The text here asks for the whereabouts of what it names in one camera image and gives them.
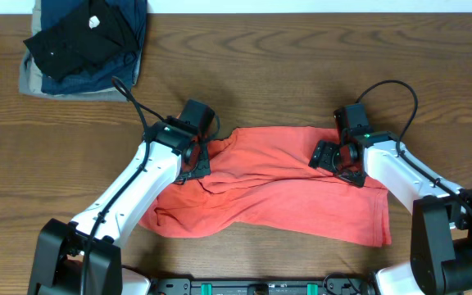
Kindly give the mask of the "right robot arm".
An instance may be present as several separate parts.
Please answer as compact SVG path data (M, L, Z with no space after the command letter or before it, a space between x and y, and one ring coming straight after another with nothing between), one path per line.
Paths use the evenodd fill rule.
M445 180L390 132L320 140L309 165L348 184L380 182L412 214L406 263L379 270L377 294L459 294L472 289L472 189Z

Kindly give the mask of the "red printed t-shirt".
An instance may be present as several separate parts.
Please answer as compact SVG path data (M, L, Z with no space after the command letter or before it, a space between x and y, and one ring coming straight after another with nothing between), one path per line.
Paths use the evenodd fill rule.
M167 238L202 238L233 223L334 238L368 247L392 242L388 190L368 179L362 188L308 163L334 129L250 127L208 145L211 173L172 184L140 225Z

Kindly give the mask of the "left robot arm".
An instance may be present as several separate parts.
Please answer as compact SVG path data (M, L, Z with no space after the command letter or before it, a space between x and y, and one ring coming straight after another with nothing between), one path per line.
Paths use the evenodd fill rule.
M156 197L195 170L212 119L181 114L147 129L133 160L71 222L39 232L30 294L147 294L151 281L125 268L121 249Z

